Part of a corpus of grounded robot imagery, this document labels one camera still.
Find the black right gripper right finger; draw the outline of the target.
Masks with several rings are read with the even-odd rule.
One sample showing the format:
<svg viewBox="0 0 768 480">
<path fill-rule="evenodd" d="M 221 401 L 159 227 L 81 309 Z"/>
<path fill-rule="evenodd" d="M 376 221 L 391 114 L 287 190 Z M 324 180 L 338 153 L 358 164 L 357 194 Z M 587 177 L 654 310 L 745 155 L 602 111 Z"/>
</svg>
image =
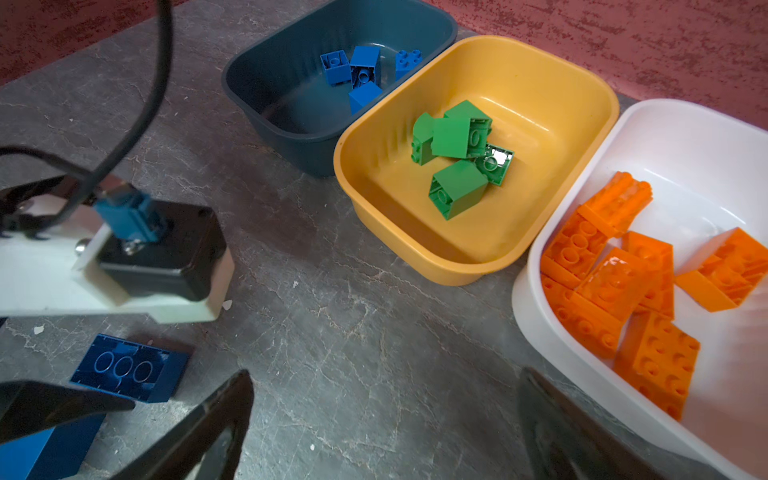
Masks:
<svg viewBox="0 0 768 480">
<path fill-rule="evenodd" d="M 536 370 L 518 382 L 518 415 L 536 479 L 660 479 Z"/>
</svg>

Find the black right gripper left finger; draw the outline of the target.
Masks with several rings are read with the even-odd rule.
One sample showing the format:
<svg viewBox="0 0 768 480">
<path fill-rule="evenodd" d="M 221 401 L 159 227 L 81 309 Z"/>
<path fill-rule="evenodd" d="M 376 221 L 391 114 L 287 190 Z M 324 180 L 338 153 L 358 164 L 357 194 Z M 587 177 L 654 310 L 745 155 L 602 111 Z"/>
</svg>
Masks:
<svg viewBox="0 0 768 480">
<path fill-rule="evenodd" d="M 115 477 L 233 479 L 253 401 L 251 376 L 240 370 Z"/>
</svg>

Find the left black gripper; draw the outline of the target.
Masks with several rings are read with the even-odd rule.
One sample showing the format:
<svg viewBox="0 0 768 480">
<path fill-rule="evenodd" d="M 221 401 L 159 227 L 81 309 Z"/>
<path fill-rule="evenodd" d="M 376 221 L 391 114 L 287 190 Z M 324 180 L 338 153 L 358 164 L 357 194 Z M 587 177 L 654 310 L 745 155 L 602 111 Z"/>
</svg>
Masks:
<svg viewBox="0 0 768 480">
<path fill-rule="evenodd" d="M 132 297 L 97 264 L 111 236 L 129 254 L 169 230 L 158 203 L 110 175 L 71 217 L 36 239 L 1 232 L 1 314 L 4 317 L 146 314 L 158 323 L 213 321 L 234 273 L 230 248 L 214 266 L 211 291 L 200 301 L 176 295 Z M 130 411 L 135 402 L 100 391 L 31 380 L 1 384 L 1 443 L 94 415 Z"/>
</svg>

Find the orange long lego brick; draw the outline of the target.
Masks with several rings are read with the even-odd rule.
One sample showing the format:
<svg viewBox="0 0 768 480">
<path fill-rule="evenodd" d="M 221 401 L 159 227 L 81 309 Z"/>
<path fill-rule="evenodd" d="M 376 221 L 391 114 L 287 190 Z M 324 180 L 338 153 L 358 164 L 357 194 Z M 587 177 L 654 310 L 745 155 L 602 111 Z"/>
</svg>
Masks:
<svg viewBox="0 0 768 480">
<path fill-rule="evenodd" d="M 661 410 L 680 421 L 701 343 L 651 310 L 632 315 L 613 370 Z"/>
</svg>

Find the green lego brick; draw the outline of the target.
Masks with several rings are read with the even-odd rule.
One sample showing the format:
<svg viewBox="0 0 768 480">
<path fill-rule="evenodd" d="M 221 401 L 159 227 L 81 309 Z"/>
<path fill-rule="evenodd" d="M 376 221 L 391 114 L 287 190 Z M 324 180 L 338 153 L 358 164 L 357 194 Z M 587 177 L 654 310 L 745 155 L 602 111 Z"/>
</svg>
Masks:
<svg viewBox="0 0 768 480">
<path fill-rule="evenodd" d="M 475 206 L 489 181 L 471 160 L 459 160 L 432 177 L 428 197 L 440 214 L 450 220 Z"/>
<path fill-rule="evenodd" d="M 424 165 L 435 158 L 432 152 L 434 122 L 435 119 L 429 113 L 423 113 L 414 123 L 411 158 L 418 165 Z"/>
<path fill-rule="evenodd" d="M 448 119 L 468 119 L 470 121 L 467 155 L 478 157 L 485 152 L 488 137 L 492 132 L 493 120 L 474 105 L 464 100 L 444 113 Z"/>
<path fill-rule="evenodd" d="M 440 118 L 434 121 L 432 153 L 450 158 L 467 158 L 471 120 Z"/>
<path fill-rule="evenodd" d="M 485 152 L 476 157 L 474 163 L 491 184 L 501 186 L 514 155 L 511 150 L 488 143 Z"/>
</svg>

